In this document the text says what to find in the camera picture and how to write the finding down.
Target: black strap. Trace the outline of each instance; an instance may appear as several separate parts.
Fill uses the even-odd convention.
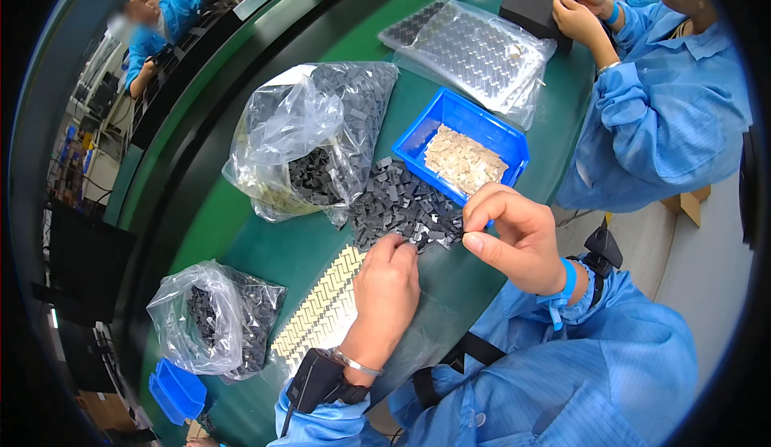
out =
[[[439,394],[436,393],[433,387],[433,379],[431,378],[431,369],[433,367],[421,368],[419,371],[412,374],[412,384],[415,386],[415,395],[418,396],[420,405],[423,406],[423,410],[431,408],[434,405],[439,404]]]
[[[578,261],[582,264],[585,264],[583,261],[578,259],[577,257],[567,257],[566,259],[572,259],[573,261]],[[594,271],[594,292],[592,294],[592,303],[589,305],[590,308],[592,308],[594,305],[600,303],[600,299],[602,298],[602,290],[605,288],[605,277],[602,276],[602,273],[599,273],[597,270],[589,267],[592,271]]]
[[[463,360],[466,354],[487,366],[506,356],[495,345],[467,331],[439,364],[447,364],[458,373],[463,373]],[[412,375],[415,395],[417,395],[420,404],[423,406],[423,410],[438,405],[441,400],[433,387],[431,370],[432,367],[421,368]]]

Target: black cable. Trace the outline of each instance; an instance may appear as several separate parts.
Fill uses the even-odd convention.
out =
[[[92,180],[92,179],[91,179],[89,176],[86,176],[85,172],[82,172],[82,171],[78,171],[77,169],[73,168],[72,166],[69,166],[69,165],[65,165],[64,163],[62,163],[61,161],[59,161],[57,158],[51,158],[51,160],[52,160],[52,161],[55,161],[56,163],[59,163],[59,164],[61,164],[61,165],[62,165],[62,167],[64,167],[64,168],[67,168],[67,169],[71,169],[72,171],[75,171],[75,172],[77,172],[78,174],[80,174],[81,176],[83,176],[83,179],[84,179],[84,180],[89,180],[89,181],[91,182],[91,184],[93,184],[94,186],[96,186],[96,187],[97,187],[97,188],[99,188],[100,190],[102,190],[102,191],[110,191],[110,192],[112,192],[112,190],[108,190],[107,188],[102,188],[100,185],[96,184],[96,183],[95,183],[95,182],[94,182],[94,181],[93,181],[93,180]]]
[[[287,434],[287,431],[289,430],[289,420],[292,418],[292,413],[294,412],[294,405],[289,402],[289,409],[287,410],[287,417],[284,419],[284,427],[281,429],[281,437],[284,437]]]
[[[399,430],[397,430],[396,433],[391,437],[391,443],[389,444],[389,446],[393,445],[393,442],[396,442],[396,437],[399,436],[399,434],[401,434],[402,432],[404,432],[404,429],[399,427]]]
[[[99,201],[101,201],[101,200],[102,200],[102,198],[103,198],[104,196],[107,196],[107,195],[108,195],[108,194],[110,194],[111,192],[112,192],[112,191],[107,191],[107,192],[105,192],[104,194],[102,194],[102,195],[99,197],[99,199],[98,199],[98,200],[96,200],[96,201],[94,201],[94,202],[95,202],[96,204],[99,204]]]
[[[126,118],[126,116],[129,114],[129,111],[131,110],[131,106],[132,106],[131,101],[129,101],[129,107],[126,108],[126,112],[123,114],[123,116],[120,119],[112,122],[112,127],[115,127],[115,124],[121,122],[123,119]]]

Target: floor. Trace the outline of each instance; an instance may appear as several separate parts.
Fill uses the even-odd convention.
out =
[[[565,211],[559,206],[552,206],[552,212],[557,225],[575,214],[575,211]],[[582,216],[557,228],[557,249],[561,257],[586,252],[583,242],[605,217],[603,211],[581,211],[580,214]],[[628,270],[637,288],[654,300],[669,258],[677,216],[660,202],[652,202],[640,211],[609,216],[608,229],[624,257],[622,269]],[[389,438],[400,431],[391,417],[387,399],[373,407],[367,416],[372,427]]]

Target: pile of black parts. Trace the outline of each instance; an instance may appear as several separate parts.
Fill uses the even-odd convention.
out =
[[[418,247],[434,243],[450,249],[463,234],[463,211],[405,164],[386,157],[372,166],[365,193],[350,211],[354,245],[370,249],[381,237],[398,233]]]
[[[267,336],[271,333],[277,312],[284,303],[286,289],[233,268],[225,267],[223,270],[233,281],[241,315],[244,317],[241,324],[244,363],[224,377],[230,380],[245,380],[262,370],[265,364]]]
[[[289,163],[289,179],[300,196],[315,206],[329,206],[343,202],[332,182],[336,173],[329,162],[329,153],[316,148],[310,154]]]
[[[214,347],[216,339],[214,338],[214,326],[217,324],[217,314],[211,307],[209,292],[198,287],[193,287],[192,294],[188,299],[188,311],[190,318],[198,326],[200,337],[209,347]]]
[[[391,48],[408,47],[415,42],[418,32],[445,5],[444,0],[437,0],[418,10],[410,17],[396,22],[380,33],[380,39]]]

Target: finger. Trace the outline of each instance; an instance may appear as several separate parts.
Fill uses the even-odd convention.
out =
[[[412,272],[410,273],[410,289],[413,293],[420,294],[420,278],[418,274],[418,255],[412,261]]]
[[[463,236],[463,245],[477,258],[509,278],[520,276],[534,265],[533,253],[517,249],[487,233],[467,233]]]
[[[512,192],[513,194],[519,194],[519,192],[513,190],[509,186],[504,186],[503,184],[500,184],[498,182],[488,182],[481,188],[479,188],[479,191],[477,191],[473,196],[469,198],[469,200],[466,202],[466,206],[463,207],[463,224],[464,224],[464,230],[466,221],[471,217],[471,212],[474,211],[474,208],[476,208],[479,204],[481,204],[483,201],[485,201],[490,195],[494,194],[498,191],[507,191]]]
[[[585,5],[579,4],[575,0],[561,0],[561,2],[563,7],[569,10],[580,10],[586,8]]]
[[[396,248],[396,251],[393,253],[391,265],[407,275],[410,275],[417,257],[418,249],[414,244],[402,243],[402,245]]]
[[[554,216],[547,206],[505,191],[493,193],[474,208],[464,229],[481,231],[490,220],[503,220],[525,236],[550,226],[554,228]]]
[[[572,1],[573,0],[552,0],[551,1],[552,12],[559,14],[565,9],[564,2],[572,2]]]
[[[362,267],[366,267],[370,263],[388,263],[391,261],[396,247],[403,242],[404,239],[396,233],[387,234],[380,238],[367,253]]]

